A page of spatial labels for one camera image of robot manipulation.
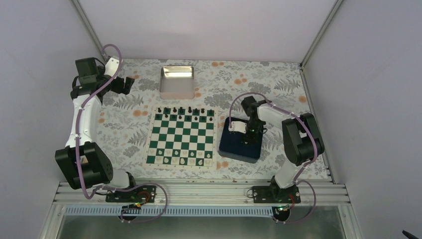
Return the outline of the dark blue plastic tray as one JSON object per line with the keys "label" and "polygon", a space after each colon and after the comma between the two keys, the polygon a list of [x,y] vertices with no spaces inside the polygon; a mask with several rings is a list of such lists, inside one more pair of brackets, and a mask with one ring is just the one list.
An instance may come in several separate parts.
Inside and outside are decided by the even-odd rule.
{"label": "dark blue plastic tray", "polygon": [[229,117],[224,121],[218,153],[222,157],[247,163],[256,163],[261,156],[263,133],[258,132],[255,141],[245,141],[245,134],[229,131]]}

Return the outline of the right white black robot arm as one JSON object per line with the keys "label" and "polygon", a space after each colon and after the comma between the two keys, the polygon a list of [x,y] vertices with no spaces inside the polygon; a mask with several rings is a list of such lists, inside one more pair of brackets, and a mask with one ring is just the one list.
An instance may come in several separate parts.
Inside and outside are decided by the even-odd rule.
{"label": "right white black robot arm", "polygon": [[246,145],[258,142],[263,136],[265,123],[282,130],[288,161],[271,178],[267,190],[274,202],[281,203],[294,195],[293,186],[298,184],[299,175],[324,151],[315,117],[309,113],[297,116],[270,101],[257,101],[253,96],[244,98],[241,106],[249,117],[243,137]]}

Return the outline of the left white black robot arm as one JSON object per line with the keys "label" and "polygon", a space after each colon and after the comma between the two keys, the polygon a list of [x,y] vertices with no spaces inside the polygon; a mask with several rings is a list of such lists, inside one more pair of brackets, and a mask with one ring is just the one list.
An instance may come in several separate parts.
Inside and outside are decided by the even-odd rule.
{"label": "left white black robot arm", "polygon": [[65,147],[55,152],[55,160],[72,189],[89,189],[96,185],[105,185],[109,191],[119,188],[118,194],[131,202],[139,190],[134,177],[124,170],[114,169],[96,140],[104,95],[109,91],[129,94],[134,79],[112,78],[122,65],[122,60],[113,57],[105,64],[95,57],[76,60],[75,64],[78,75],[73,79],[70,92],[74,109],[72,129]]}

